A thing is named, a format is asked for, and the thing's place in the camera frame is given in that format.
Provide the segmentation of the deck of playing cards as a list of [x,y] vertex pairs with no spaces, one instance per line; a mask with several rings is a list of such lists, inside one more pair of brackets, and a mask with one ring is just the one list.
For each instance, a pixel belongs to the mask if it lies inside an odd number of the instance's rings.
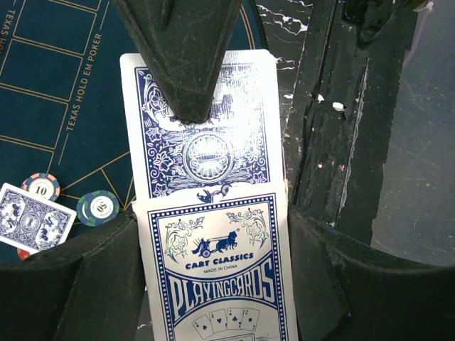
[[123,54],[120,70],[138,200],[212,202],[282,176],[277,63],[268,50],[226,52],[202,124],[173,113],[140,54]]

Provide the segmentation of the blue playing card box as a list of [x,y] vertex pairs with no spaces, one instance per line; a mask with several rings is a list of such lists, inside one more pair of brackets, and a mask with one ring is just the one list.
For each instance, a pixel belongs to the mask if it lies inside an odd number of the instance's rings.
[[134,203],[156,340],[297,340],[284,181]]

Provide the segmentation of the blue white poker chip stack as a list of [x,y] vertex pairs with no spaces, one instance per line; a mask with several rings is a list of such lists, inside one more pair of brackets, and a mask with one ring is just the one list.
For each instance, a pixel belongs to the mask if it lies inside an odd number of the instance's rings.
[[50,173],[30,175],[22,182],[21,189],[51,201],[56,201],[60,196],[60,183]]

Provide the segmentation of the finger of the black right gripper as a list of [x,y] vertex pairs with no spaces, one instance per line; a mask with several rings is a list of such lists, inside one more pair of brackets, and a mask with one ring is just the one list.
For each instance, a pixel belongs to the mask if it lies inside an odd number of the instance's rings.
[[173,113],[205,122],[241,1],[116,1]]

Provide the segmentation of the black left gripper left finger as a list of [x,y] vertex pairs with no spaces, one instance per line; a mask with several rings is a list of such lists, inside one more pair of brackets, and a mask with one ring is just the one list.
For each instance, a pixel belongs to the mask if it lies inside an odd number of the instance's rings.
[[145,279],[137,219],[1,264],[2,340],[134,340]]

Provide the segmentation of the orange poker chip stack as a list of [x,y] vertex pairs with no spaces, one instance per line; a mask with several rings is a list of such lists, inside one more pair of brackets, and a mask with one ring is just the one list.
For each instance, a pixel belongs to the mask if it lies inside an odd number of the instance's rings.
[[28,251],[19,248],[17,249],[17,254],[22,261],[26,260],[31,255]]

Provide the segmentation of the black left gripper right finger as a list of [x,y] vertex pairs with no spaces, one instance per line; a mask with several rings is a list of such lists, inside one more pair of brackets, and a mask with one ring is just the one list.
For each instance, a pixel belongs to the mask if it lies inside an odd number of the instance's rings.
[[454,268],[373,249],[288,209],[299,340],[453,340]]

